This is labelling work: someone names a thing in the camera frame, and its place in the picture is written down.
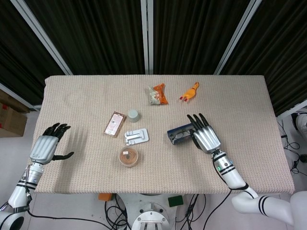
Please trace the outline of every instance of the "snack bag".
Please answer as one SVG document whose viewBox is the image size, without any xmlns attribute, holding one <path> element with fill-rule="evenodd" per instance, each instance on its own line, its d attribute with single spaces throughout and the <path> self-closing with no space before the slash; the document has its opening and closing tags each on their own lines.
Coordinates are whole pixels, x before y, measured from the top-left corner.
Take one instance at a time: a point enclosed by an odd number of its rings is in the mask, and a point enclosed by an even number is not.
<svg viewBox="0 0 307 230">
<path fill-rule="evenodd" d="M 149 87 L 150 93 L 150 104 L 168 104 L 167 99 L 164 95 L 165 84 L 162 83 L 160 85 Z"/>
</svg>

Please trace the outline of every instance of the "brown round container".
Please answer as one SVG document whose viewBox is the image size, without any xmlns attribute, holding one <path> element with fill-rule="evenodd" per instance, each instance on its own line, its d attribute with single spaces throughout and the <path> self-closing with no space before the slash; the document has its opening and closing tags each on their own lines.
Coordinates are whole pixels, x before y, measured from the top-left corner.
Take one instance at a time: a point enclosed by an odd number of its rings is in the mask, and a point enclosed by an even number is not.
<svg viewBox="0 0 307 230">
<path fill-rule="evenodd" d="M 139 154 L 134 148 L 124 147 L 120 151 L 118 158 L 122 165 L 130 168 L 138 163 Z"/>
</svg>

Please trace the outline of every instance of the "table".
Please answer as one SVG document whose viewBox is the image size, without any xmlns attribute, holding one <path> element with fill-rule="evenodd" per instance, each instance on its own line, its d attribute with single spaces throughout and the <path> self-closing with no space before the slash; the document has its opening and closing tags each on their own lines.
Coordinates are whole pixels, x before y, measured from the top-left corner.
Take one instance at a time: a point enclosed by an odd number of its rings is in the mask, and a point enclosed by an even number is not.
<svg viewBox="0 0 307 230">
<path fill-rule="evenodd" d="M 179 97 L 199 81 L 188 103 Z M 148 86 L 165 83 L 168 105 L 150 105 Z M 114 111 L 141 114 L 125 121 L 117 138 L 104 134 Z M 263 76 L 94 75 L 51 76 L 34 141 L 54 123 L 71 129 L 56 154 L 75 154 L 52 161 L 37 186 L 39 193 L 226 193 L 211 156 L 191 140 L 172 145 L 166 132 L 189 123 L 186 114 L 203 113 L 246 182 L 258 193 L 293 193 L 276 118 Z M 148 129 L 149 141 L 133 146 L 138 164 L 118 161 L 128 130 Z"/>
</svg>

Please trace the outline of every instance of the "orange rubber chicken toy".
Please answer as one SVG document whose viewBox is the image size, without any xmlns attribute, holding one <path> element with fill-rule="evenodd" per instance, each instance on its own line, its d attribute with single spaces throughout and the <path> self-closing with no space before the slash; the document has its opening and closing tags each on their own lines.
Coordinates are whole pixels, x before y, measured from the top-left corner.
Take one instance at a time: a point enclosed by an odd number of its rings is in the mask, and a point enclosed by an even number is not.
<svg viewBox="0 0 307 230">
<path fill-rule="evenodd" d="M 195 82 L 195 84 L 193 85 L 192 88 L 190 88 L 188 91 L 186 91 L 185 94 L 183 94 L 180 97 L 180 100 L 184 100 L 185 102 L 188 102 L 192 97 L 194 97 L 196 95 L 196 90 L 199 87 L 199 82 Z"/>
</svg>

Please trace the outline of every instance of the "robotic arm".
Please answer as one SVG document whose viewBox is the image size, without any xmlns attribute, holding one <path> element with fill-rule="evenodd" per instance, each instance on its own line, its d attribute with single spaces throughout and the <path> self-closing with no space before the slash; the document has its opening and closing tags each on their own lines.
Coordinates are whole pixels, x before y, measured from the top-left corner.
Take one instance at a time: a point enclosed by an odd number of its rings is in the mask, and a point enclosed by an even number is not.
<svg viewBox="0 0 307 230">
<path fill-rule="evenodd" d="M 212 155 L 216 172 L 231 190 L 242 191 L 232 198 L 235 210 L 240 213 L 257 213 L 278 219 L 294 225 L 295 230 L 305 229 L 307 226 L 305 213 L 298 210 L 306 210 L 307 192 L 293 195 L 291 203 L 269 196 L 258 197 L 257 193 L 242 179 L 227 154 L 220 150 L 221 142 L 206 118 L 202 114 L 199 114 L 201 120 L 196 115 L 193 116 L 195 119 L 188 115 L 196 130 L 190 130 L 194 144 Z"/>
<path fill-rule="evenodd" d="M 9 201 L 0 208 L 0 230 L 19 230 L 21 228 L 24 213 L 29 210 L 32 200 L 31 194 L 43 174 L 43 166 L 52 160 L 65 160 L 73 155 L 73 152 L 65 156 L 54 155 L 58 142 L 69 128 L 67 124 L 57 123 L 46 129 L 44 134 L 37 139 L 30 154 L 31 164 L 26 167 Z M 13 211 L 4 211 L 7 206 L 11 206 Z"/>
</svg>

